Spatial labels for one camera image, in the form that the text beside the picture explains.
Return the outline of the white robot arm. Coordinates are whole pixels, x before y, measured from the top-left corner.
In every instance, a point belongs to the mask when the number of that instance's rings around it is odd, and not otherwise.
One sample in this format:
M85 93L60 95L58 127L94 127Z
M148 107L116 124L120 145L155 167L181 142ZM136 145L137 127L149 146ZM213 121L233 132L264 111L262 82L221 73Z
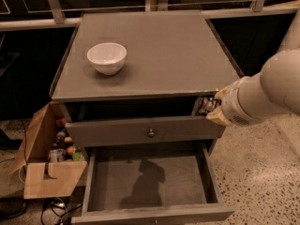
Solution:
M300 115L300 11L277 53L259 73L243 77L215 94L221 105L206 118L222 126L251 126L285 113Z

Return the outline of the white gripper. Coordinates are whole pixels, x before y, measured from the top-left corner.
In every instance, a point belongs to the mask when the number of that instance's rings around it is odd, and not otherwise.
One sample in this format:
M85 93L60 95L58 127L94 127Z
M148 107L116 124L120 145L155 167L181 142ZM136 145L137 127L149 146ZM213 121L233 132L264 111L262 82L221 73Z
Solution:
M214 99L222 100L221 108L216 107L206 118L224 127L260 124L266 118L281 114L279 106L264 93L259 74L243 77L222 88Z

